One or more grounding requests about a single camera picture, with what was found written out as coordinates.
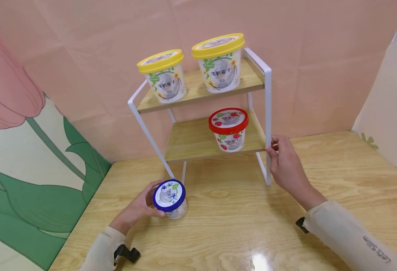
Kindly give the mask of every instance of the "hand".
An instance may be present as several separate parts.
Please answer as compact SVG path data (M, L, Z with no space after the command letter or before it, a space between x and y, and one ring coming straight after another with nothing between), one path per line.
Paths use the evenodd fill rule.
M272 145L266 147L271 157L271 173L275 182L292 195L305 209L326 202L326 198L308 180L301 160L286 136L272 136Z
M150 183L138 196L131 201L125 209L122 210L118 216L113 219L110 223L110 227L120 231L123 234L127 234L130 228L135 225L143 217L162 217L165 215L163 211L151 208L153 205L153 192L155 186L164 182L159 180Z

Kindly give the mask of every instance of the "blue-lidded ice cream tub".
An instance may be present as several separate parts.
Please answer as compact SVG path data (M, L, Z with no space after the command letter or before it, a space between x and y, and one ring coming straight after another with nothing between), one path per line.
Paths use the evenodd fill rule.
M185 187L176 179L161 183L153 193L153 204L172 219L181 218L187 208Z

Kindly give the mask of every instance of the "blue lid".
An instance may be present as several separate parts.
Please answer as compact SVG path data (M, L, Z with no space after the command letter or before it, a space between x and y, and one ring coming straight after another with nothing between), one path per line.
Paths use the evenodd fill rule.
M185 187L176 179L166 180L153 192L153 205L158 210L172 212L185 200Z

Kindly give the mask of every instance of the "two-tier shelf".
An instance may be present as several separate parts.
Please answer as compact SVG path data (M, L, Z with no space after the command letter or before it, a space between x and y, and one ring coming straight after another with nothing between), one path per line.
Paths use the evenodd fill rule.
M184 183L186 163L188 160L208 158L221 154L229 155L229 153L221 151L216 144L215 136L209 129L207 117L188 120L186 122L176 122L171 108L248 93L248 116L250 118L250 122L245 131L245 145L236 153L255 152L260 168L262 169L266 185L269 186L271 184L271 174L268 174L267 169L270 168L270 158L267 156L267 166L265 167L259 152L264 151L265 146L269 146L271 144L271 68L267 66L266 63L251 49L245 48L244 58L241 60L241 80L239 82L239 86L232 91L218 94L208 92L203 82L200 70L185 73L184 80L185 85L187 86L187 92L184 97L175 102L168 104L160 103L155 98L152 89L150 89L139 105L135 106L134 99L140 91L147 86L147 81L144 81L141 84L128 101L128 105L130 106L132 113L149 139L150 144L158 154L159 159L161 159L161 162L170 177L173 179L175 178L168 162L183 161L181 180L182 183ZM265 89L265 133L263 132L253 110L251 94L252 91L260 89ZM173 128L165 155L162 155L155 143L155 140L153 140L152 135L149 133L149 130L141 118L141 114L163 109L168 110L173 121Z

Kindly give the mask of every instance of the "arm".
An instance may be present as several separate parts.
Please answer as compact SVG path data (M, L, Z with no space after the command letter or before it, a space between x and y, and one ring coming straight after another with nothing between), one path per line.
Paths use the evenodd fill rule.
M397 271L397 254L372 236L356 218L327 200L309 182L292 143L272 136L266 148L275 182L307 211L303 226L329 246L352 270Z
M114 253L125 244L129 229L143 217L164 216L163 211L151 208L154 187L162 180L150 183L125 209L118 214L110 226L105 228L90 247L80 271L113 271L116 269Z

